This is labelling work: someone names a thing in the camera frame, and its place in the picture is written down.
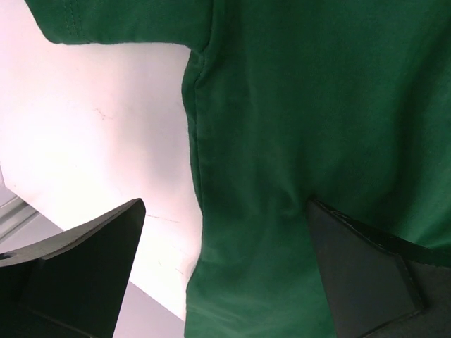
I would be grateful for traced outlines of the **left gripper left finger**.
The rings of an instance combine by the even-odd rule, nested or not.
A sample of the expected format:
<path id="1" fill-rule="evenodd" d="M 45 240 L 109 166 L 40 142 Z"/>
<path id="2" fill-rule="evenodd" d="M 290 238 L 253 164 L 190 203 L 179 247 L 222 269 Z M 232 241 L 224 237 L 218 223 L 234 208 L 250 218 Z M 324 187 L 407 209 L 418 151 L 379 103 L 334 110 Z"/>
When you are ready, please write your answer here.
<path id="1" fill-rule="evenodd" d="M 133 199 L 1 254 L 2 337 L 112 337 L 146 208 Z"/>

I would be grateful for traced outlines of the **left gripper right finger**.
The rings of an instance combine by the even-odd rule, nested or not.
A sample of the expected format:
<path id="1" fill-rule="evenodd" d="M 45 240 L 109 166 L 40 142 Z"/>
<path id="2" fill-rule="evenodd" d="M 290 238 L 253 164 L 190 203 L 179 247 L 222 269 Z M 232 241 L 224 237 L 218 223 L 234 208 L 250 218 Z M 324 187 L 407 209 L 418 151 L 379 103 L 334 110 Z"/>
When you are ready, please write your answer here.
<path id="1" fill-rule="evenodd" d="M 307 224 L 337 337 L 450 336 L 450 253 L 316 199 Z"/>

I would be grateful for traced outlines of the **green t shirt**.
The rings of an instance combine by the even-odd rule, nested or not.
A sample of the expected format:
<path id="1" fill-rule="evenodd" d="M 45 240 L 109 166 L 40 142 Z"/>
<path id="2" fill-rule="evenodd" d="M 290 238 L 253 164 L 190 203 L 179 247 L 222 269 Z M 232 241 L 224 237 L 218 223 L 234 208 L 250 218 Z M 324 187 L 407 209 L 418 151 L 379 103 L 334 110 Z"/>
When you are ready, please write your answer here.
<path id="1" fill-rule="evenodd" d="M 203 216 L 186 337 L 333 337 L 315 196 L 450 249 L 449 1 L 29 1 L 55 44 L 164 42 Z"/>

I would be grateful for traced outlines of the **aluminium frame rail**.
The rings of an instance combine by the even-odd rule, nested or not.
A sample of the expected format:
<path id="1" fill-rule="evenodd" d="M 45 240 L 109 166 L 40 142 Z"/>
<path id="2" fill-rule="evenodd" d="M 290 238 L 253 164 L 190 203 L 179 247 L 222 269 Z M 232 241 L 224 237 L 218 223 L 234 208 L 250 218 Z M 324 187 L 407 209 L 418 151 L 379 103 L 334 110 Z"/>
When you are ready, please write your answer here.
<path id="1" fill-rule="evenodd" d="M 1 241 L 8 239 L 38 215 L 36 209 L 19 197 L 1 205 Z"/>

